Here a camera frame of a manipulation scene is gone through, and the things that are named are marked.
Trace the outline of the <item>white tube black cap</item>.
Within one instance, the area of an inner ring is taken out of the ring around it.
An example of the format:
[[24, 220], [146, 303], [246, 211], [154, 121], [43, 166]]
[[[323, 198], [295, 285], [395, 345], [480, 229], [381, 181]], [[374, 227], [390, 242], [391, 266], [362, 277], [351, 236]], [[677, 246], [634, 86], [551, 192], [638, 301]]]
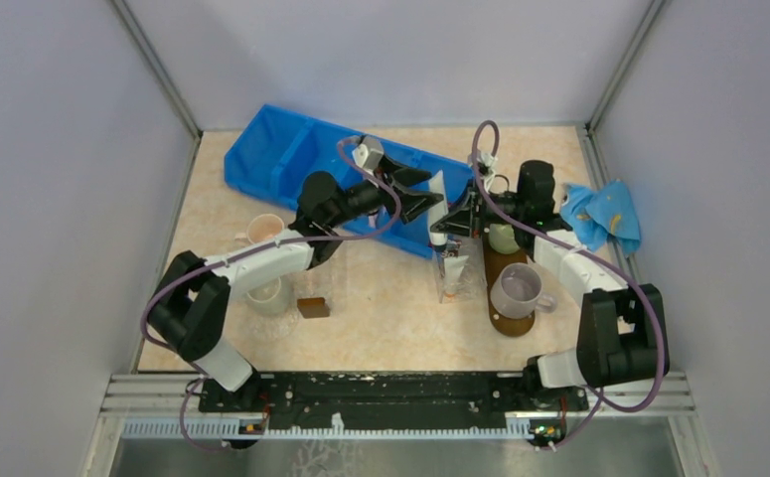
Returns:
[[428, 181], [428, 188], [430, 192], [441, 196], [441, 201], [428, 210], [427, 225], [429, 241], [435, 250], [443, 250], [448, 241], [447, 234], [436, 233], [432, 230], [432, 226], [448, 214], [444, 173], [442, 171], [438, 171]]

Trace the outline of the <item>green ceramic mug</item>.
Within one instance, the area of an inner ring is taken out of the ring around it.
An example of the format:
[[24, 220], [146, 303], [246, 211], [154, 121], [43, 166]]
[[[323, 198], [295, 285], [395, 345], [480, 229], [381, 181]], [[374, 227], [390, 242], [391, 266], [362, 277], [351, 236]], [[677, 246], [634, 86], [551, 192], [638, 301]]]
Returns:
[[518, 252], [516, 233], [510, 224], [492, 224], [489, 226], [488, 243], [496, 253], [510, 255]]

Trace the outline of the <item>clear textured acrylic tray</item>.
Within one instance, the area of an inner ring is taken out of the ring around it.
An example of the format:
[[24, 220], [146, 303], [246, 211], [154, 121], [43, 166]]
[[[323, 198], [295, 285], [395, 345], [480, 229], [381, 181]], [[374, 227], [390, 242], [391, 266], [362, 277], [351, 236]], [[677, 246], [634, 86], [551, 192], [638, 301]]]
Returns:
[[474, 238], [450, 239], [434, 255], [441, 304], [476, 299], [486, 288], [482, 244]]

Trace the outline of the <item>grey ceramic mug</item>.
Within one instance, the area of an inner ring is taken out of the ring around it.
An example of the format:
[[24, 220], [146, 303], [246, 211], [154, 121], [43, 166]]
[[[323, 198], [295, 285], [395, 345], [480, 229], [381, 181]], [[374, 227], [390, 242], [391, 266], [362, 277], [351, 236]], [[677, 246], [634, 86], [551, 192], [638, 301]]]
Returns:
[[515, 320], [536, 312], [553, 313], [557, 308], [556, 298], [544, 291], [538, 272], [524, 262], [503, 268], [491, 287], [490, 301], [501, 316]]

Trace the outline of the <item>clear holder with wooden ends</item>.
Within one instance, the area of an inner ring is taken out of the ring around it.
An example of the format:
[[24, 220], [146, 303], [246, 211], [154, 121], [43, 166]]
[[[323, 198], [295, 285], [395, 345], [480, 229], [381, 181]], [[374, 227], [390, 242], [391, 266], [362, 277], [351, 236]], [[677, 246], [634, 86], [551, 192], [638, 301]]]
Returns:
[[292, 281], [296, 308], [303, 318], [334, 316], [343, 307], [349, 289], [347, 257], [338, 251], [324, 264], [294, 273]]

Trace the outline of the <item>white ceramic mug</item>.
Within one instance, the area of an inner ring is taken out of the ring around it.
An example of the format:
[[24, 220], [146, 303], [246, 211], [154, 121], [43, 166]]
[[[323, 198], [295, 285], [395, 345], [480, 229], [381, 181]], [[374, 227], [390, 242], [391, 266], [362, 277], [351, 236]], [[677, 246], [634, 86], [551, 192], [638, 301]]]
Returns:
[[285, 229], [285, 222], [275, 214], [261, 214], [253, 218], [243, 232], [233, 237], [235, 243], [251, 245], [273, 239]]

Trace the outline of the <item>cream speckled ceramic mug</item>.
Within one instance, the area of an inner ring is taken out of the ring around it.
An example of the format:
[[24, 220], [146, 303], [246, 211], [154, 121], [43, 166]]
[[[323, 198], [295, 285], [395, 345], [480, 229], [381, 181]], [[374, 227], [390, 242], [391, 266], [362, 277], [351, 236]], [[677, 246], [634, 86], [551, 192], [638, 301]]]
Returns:
[[252, 288], [244, 295], [247, 305], [257, 314], [274, 317], [286, 312], [293, 299], [293, 285], [283, 276]]

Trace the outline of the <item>white tube orange cap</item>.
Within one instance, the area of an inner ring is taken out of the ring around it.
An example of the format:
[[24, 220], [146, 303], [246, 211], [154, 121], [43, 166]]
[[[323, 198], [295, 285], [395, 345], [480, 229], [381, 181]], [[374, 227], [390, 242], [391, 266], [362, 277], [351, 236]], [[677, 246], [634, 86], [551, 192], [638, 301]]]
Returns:
[[444, 297], [454, 298], [462, 292], [465, 286], [464, 272], [469, 264], [469, 260], [469, 254], [461, 254], [453, 258], [443, 258], [442, 292]]

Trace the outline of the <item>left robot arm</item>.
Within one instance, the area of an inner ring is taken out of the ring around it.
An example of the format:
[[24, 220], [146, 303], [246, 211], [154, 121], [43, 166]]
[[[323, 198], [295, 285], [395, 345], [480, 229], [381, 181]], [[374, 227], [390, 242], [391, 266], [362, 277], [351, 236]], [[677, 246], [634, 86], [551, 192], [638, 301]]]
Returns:
[[439, 192], [418, 191], [431, 173], [388, 157], [362, 182], [342, 188], [326, 171], [315, 171], [302, 184], [294, 222], [273, 238], [231, 254], [208, 259], [187, 250], [175, 256], [141, 316], [141, 329], [154, 330], [152, 343], [167, 348], [220, 385], [234, 409], [254, 408], [261, 385], [252, 364], [224, 336], [233, 292], [248, 292], [328, 260], [346, 237], [336, 229], [379, 209], [388, 222], [368, 234], [383, 234], [396, 222], [405, 224], [442, 203]]

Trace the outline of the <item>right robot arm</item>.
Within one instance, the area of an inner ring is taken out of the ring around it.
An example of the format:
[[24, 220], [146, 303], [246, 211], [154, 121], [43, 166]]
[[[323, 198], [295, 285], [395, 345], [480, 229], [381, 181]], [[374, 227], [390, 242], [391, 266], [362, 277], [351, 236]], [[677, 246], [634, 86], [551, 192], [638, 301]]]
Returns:
[[556, 278], [580, 310], [576, 345], [537, 356], [525, 367], [523, 396], [550, 408], [562, 388], [608, 387], [651, 379], [658, 387], [670, 368], [662, 295], [652, 284], [628, 280], [585, 249], [571, 221], [554, 209], [554, 168], [540, 160], [520, 167], [515, 191], [479, 185], [491, 169], [467, 181], [452, 205], [429, 214], [434, 234], [479, 237], [493, 225], [511, 226], [518, 246]]

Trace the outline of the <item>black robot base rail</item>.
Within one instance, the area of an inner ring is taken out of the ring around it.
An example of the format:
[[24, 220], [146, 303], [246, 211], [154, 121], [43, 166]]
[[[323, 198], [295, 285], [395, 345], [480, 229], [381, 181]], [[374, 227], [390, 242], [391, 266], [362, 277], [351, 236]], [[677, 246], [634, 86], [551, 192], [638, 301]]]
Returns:
[[204, 413], [251, 412], [269, 430], [501, 430], [516, 412], [586, 410], [581, 388], [544, 390], [535, 373], [257, 372], [234, 392], [213, 380]]

